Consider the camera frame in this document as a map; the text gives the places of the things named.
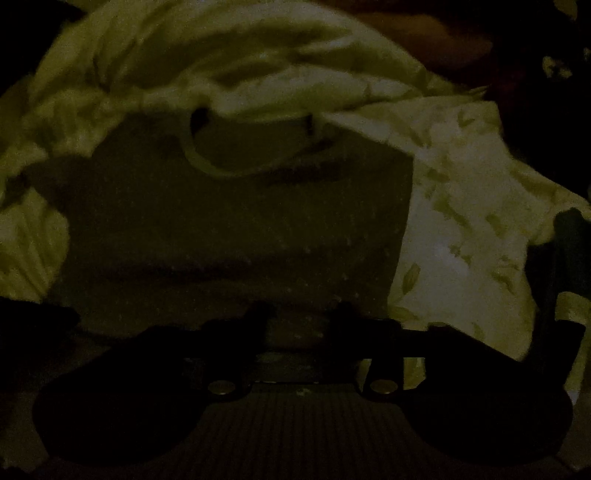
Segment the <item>light floral bed sheet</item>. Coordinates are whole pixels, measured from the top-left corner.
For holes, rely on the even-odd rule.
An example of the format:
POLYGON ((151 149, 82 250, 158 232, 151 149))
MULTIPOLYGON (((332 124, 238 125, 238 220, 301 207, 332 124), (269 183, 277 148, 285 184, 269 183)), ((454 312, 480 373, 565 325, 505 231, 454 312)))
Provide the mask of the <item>light floral bed sheet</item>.
MULTIPOLYGON (((496 105, 431 72, 401 40, 311 1, 111 1, 67 28, 30 82, 1 156, 10 174, 90 157, 128 117, 163 120, 191 166, 195 112, 244 133, 311 120, 310 140, 342 127, 409 154, 407 227, 387 299, 405 330, 443 322, 520 360, 534 308, 524 267, 556 216, 590 209, 515 159, 496 105)), ((1 213, 1 291, 43 301, 66 258, 66 223, 38 197, 1 213)))

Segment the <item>dark small garment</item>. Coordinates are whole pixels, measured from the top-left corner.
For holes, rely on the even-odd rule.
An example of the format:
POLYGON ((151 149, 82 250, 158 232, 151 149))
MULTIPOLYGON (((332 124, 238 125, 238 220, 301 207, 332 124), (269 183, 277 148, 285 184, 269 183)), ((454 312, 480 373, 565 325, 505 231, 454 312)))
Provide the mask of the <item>dark small garment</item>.
POLYGON ((204 110, 190 165, 163 120, 135 114, 90 157, 9 175, 13 213, 40 198, 66 223, 66 258, 44 296, 84 330, 179 345, 219 360, 207 379, 358 388, 353 335, 387 314, 407 227, 409 154, 311 120, 244 133, 204 110))

